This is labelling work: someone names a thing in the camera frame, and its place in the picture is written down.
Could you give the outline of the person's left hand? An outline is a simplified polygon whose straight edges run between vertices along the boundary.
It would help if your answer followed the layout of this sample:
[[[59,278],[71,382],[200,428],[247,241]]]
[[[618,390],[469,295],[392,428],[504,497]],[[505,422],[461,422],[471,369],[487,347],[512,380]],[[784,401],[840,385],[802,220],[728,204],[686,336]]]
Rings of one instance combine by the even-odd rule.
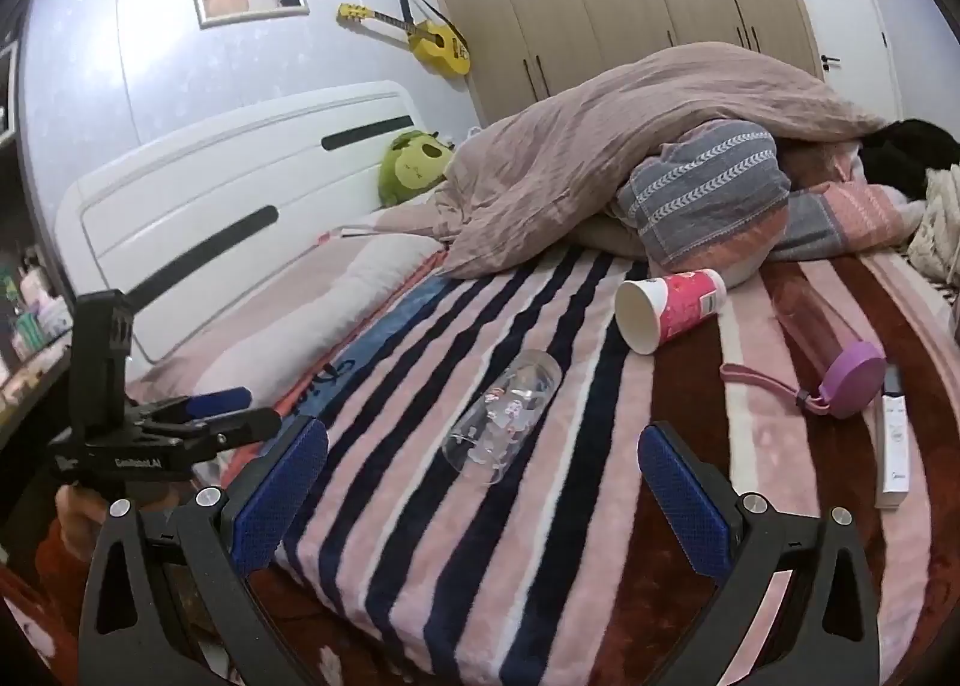
[[[109,504],[96,491],[64,485],[55,494],[55,510],[64,548],[73,558],[88,564],[99,530],[109,517]]]

